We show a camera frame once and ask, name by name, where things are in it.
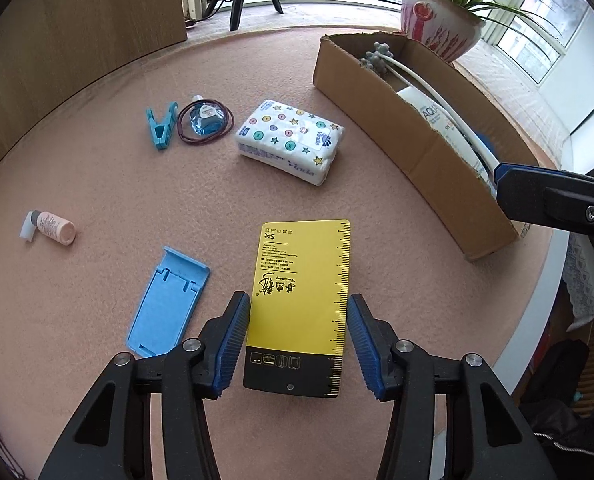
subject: teal clothespin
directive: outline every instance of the teal clothespin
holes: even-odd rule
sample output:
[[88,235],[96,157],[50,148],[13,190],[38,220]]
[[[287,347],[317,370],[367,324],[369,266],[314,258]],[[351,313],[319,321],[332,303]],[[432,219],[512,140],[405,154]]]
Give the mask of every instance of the teal clothespin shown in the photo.
[[152,136],[152,143],[158,150],[164,150],[168,147],[170,142],[170,134],[173,131],[176,123],[177,110],[179,106],[176,101],[170,103],[168,107],[168,114],[165,116],[163,122],[157,123],[155,116],[152,113],[152,108],[146,110],[146,118],[150,125],[150,135]]

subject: screw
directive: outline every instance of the screw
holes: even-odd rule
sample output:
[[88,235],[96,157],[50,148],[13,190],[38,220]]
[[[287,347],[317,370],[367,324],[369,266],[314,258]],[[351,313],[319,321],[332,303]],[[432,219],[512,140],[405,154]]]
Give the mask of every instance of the screw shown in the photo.
[[588,209],[586,209],[586,220],[589,222],[594,222],[594,206],[589,205]]
[[400,339],[395,343],[395,348],[404,354],[413,351],[414,344],[412,341],[408,341],[408,339]]
[[184,350],[186,350],[186,352],[194,352],[195,350],[198,350],[202,347],[202,342],[198,339],[186,339],[182,343],[182,346],[184,347]]
[[466,356],[466,362],[470,365],[470,366],[481,366],[484,362],[483,357],[481,357],[481,355],[477,355],[477,354],[468,354]]
[[112,362],[117,366],[123,366],[130,362],[131,357],[132,354],[129,354],[128,352],[121,352],[112,359]]

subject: yellow and black ruler card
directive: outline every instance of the yellow and black ruler card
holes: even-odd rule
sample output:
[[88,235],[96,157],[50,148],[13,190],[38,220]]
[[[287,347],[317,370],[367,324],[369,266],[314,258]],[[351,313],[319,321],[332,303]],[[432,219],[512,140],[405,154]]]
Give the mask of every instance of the yellow and black ruler card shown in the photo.
[[346,335],[350,222],[273,222],[261,229],[244,386],[336,397]]

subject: brown cardboard box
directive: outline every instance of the brown cardboard box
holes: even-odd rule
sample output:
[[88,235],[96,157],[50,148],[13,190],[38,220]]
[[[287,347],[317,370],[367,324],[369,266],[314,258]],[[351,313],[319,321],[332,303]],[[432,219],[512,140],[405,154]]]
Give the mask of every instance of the brown cardboard box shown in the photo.
[[417,111],[397,95],[404,87],[382,79],[359,59],[373,43],[387,43],[395,59],[424,78],[476,132],[492,141],[500,161],[537,166],[506,117],[457,70],[416,41],[397,34],[335,34],[321,38],[314,85],[366,132],[403,171],[439,215],[470,260],[516,240],[511,222],[475,171]]

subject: white and red ceramic pot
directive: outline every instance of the white and red ceramic pot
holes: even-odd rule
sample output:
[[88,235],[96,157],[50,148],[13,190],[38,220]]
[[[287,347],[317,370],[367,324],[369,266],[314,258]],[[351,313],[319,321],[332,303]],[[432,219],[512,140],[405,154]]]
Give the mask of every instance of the white and red ceramic pot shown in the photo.
[[484,20],[450,0],[402,0],[401,31],[446,62],[462,56],[481,38]]

